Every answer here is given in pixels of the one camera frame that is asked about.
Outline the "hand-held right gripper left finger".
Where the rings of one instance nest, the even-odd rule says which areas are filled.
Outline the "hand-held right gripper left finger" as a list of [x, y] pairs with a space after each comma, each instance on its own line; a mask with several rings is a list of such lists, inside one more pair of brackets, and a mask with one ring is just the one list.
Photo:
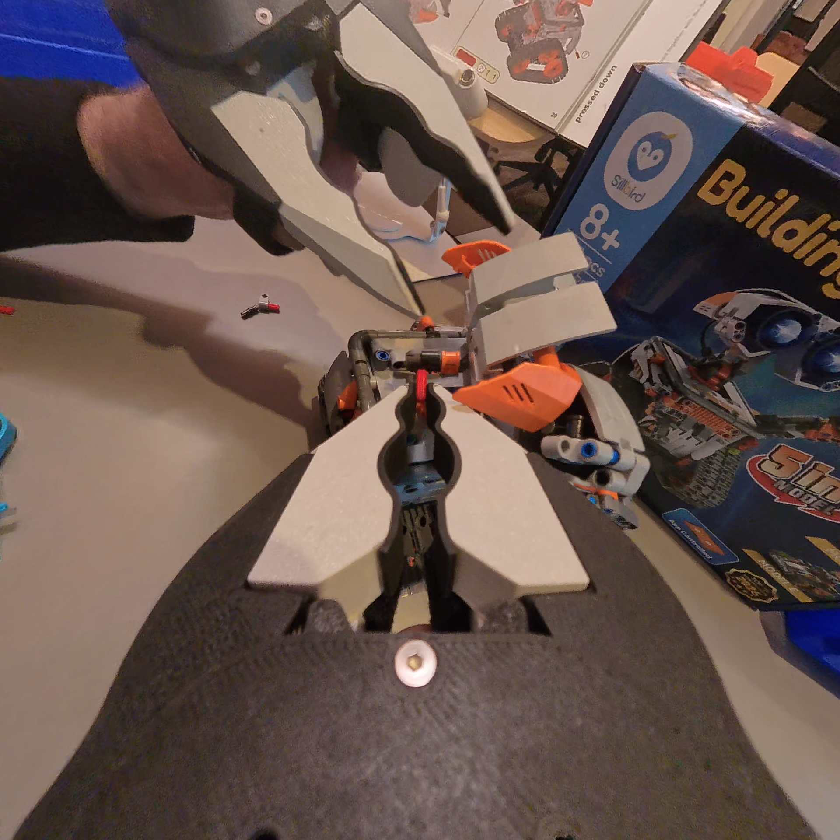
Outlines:
[[318, 446], [262, 549], [247, 582], [258, 589], [315, 595], [342, 605], [369, 605], [382, 593], [379, 549], [394, 502], [378, 470], [401, 428], [398, 387]]

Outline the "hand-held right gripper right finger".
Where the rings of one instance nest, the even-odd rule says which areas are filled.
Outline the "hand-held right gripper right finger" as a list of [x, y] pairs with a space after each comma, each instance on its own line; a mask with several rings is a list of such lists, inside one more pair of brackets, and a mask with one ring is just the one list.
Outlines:
[[445, 490], [443, 540], [465, 602], [581, 592], [590, 583], [526, 452], [434, 388], [434, 464]]

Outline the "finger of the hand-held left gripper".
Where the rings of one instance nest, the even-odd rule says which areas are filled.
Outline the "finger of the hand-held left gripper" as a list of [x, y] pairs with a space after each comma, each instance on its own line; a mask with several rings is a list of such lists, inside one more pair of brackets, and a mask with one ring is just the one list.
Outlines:
[[446, 180], [487, 223], [508, 234], [515, 213], [470, 129], [482, 96], [462, 89], [456, 61], [441, 70], [404, 2], [320, 2], [325, 46], [313, 82], [326, 132], [320, 167], [353, 197], [356, 165], [385, 176], [404, 204], [425, 204]]
[[333, 273], [420, 318], [424, 309], [401, 260], [322, 172], [324, 128], [312, 71], [301, 66], [266, 93], [232, 93], [213, 105], [213, 115], [279, 198], [286, 231]]

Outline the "grey orange toy robot arm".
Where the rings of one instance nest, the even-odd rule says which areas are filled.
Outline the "grey orange toy robot arm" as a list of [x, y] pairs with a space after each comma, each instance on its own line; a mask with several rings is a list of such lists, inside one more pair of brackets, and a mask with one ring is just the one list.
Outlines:
[[516, 429], [515, 439], [568, 479], [596, 469], [624, 477], [620, 490], [634, 498], [650, 468], [636, 421], [613, 386], [544, 349], [477, 384], [454, 399], [497, 424]]
[[478, 266], [510, 252], [510, 247], [498, 241], [480, 239], [448, 248], [441, 255], [441, 260], [456, 273], [469, 278]]

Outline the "person's left forearm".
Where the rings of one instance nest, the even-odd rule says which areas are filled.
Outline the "person's left forearm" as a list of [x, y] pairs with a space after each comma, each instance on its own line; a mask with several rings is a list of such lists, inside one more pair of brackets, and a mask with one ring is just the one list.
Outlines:
[[184, 242], [192, 216], [136, 217], [94, 171], [77, 126], [81, 104], [111, 88], [1, 79], [1, 251], [106, 241]]

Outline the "person's left hand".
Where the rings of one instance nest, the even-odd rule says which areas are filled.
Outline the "person's left hand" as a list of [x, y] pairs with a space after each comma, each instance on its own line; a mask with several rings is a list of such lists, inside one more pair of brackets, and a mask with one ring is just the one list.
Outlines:
[[130, 212], [233, 219], [234, 188], [194, 159], [147, 86], [85, 100], [77, 127], [93, 170]]

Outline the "white articulated holder stand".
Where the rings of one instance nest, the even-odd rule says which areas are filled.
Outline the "white articulated holder stand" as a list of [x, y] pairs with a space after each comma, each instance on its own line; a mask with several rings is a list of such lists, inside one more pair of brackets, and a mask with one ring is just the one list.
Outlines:
[[412, 282], [452, 277], [443, 254], [455, 247], [445, 232], [451, 184], [441, 181], [423, 206], [409, 206], [395, 196], [379, 172], [360, 175], [353, 197], [367, 227], [393, 247]]

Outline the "blue plastic bin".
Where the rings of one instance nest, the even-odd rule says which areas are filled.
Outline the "blue plastic bin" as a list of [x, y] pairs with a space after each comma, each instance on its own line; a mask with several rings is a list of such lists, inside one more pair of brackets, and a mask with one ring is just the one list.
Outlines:
[[103, 1], [2, 1], [1, 75], [140, 81]]
[[772, 650], [839, 697], [839, 609], [760, 612]]

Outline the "white instruction booklet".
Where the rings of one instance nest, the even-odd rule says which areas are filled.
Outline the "white instruction booklet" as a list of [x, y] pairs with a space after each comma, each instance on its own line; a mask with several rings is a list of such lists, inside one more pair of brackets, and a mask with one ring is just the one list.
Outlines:
[[714, 1], [411, 1], [428, 46], [486, 93], [586, 147], [638, 62], [678, 62]]

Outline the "blue robot kit box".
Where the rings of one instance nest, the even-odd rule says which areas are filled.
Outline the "blue robot kit box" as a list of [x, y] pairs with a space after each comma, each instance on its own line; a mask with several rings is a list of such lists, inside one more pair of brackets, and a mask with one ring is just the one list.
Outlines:
[[838, 607], [838, 176], [823, 138], [636, 65], [545, 230], [615, 318], [566, 350], [634, 418], [639, 498], [760, 610]]

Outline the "orange plastic crate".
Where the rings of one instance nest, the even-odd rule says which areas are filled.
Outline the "orange plastic crate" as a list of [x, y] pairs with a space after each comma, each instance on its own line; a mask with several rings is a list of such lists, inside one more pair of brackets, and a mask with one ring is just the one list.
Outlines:
[[684, 63], [749, 102], [760, 102], [771, 90], [774, 77], [757, 65], [758, 57], [749, 47], [728, 55], [700, 42]]

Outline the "blue plastic brick separator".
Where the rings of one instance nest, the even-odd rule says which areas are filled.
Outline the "blue plastic brick separator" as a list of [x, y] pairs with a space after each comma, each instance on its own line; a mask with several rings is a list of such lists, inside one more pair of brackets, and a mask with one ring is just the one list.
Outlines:
[[[17, 439], [17, 429], [16, 426], [5, 416], [1, 413], [1, 466], [3, 466], [4, 461], [9, 454], [11, 448], [14, 446], [16, 439]], [[11, 509], [9, 508], [8, 504], [1, 501], [1, 520], [2, 522], [11, 514]]]

